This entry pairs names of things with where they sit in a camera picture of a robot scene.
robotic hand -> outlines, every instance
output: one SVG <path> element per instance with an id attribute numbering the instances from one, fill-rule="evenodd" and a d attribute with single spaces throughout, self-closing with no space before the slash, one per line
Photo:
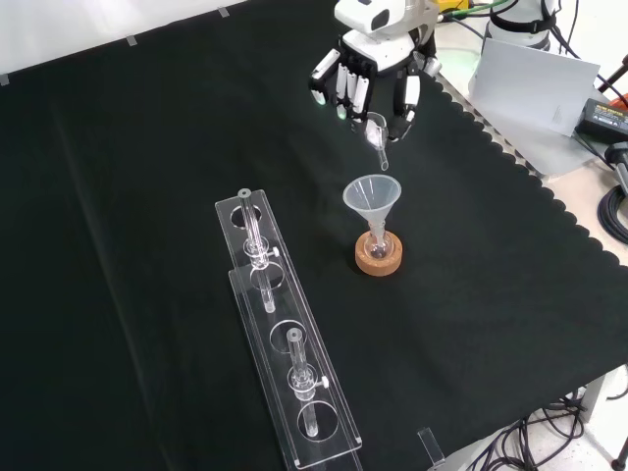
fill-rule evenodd
<path id="1" fill-rule="evenodd" d="M 319 104 L 327 104 L 327 80 L 338 73 L 332 97 L 338 116 L 362 123 L 375 77 L 396 71 L 389 140 L 403 139 L 419 102 L 419 71 L 433 77 L 441 69 L 434 41 L 439 7 L 433 0 L 340 0 L 334 15 L 353 29 L 312 72 L 312 96 Z"/>

acrylic test tube rack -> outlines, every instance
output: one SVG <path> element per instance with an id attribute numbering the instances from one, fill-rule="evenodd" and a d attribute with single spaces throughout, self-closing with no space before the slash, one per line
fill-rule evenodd
<path id="1" fill-rule="evenodd" d="M 287 468 L 361 470 L 362 446 L 263 190 L 216 203 L 237 307 Z"/>

power adapter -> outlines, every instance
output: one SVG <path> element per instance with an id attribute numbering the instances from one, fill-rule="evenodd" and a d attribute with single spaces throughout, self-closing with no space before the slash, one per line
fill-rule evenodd
<path id="1" fill-rule="evenodd" d="M 590 98 L 576 131 L 606 144 L 628 140 L 628 111 Z"/>

glass test tube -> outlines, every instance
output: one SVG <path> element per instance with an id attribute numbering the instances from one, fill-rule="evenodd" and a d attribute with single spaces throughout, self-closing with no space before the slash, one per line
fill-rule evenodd
<path id="1" fill-rule="evenodd" d="M 303 341 L 303 332 L 298 328 L 292 328 L 287 333 L 288 347 L 290 350 L 290 359 L 292 360 L 292 383 L 297 390 L 304 390 L 299 393 L 295 391 L 296 397 L 301 401 L 310 400 L 314 397 L 314 379 L 312 373 L 307 367 L 307 358 L 305 357 L 305 344 Z M 316 437 L 318 435 L 318 423 L 316 422 L 316 413 L 314 412 L 314 404 L 306 404 L 303 408 L 303 422 L 305 424 L 305 433 L 308 437 Z"/>
<path id="2" fill-rule="evenodd" d="M 262 236 L 259 234 L 255 208 L 250 198 L 251 191 L 248 188 L 244 188 L 241 189 L 237 195 L 239 196 L 240 211 L 242 212 L 242 218 L 244 219 L 244 225 L 246 227 L 251 265 L 253 265 L 254 269 L 259 270 L 257 280 L 259 282 L 259 290 L 262 293 L 264 309 L 266 309 L 268 313 L 275 312 L 275 299 L 273 298 L 271 283 L 266 273 L 266 267 L 268 267 L 268 254 L 266 250 L 268 247 L 264 244 Z"/>

black fabric mat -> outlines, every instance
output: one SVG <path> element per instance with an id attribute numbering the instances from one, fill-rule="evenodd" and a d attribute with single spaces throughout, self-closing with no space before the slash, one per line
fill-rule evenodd
<path id="1" fill-rule="evenodd" d="M 341 192 L 377 158 L 306 87 L 333 5 L 251 1 L 0 89 L 8 469 L 283 469 L 214 210 L 246 186 L 267 192 L 365 470 L 427 469 L 419 428 L 452 453 L 628 357 L 627 270 L 428 79 L 390 152 L 402 266 L 357 271 L 365 224 Z"/>

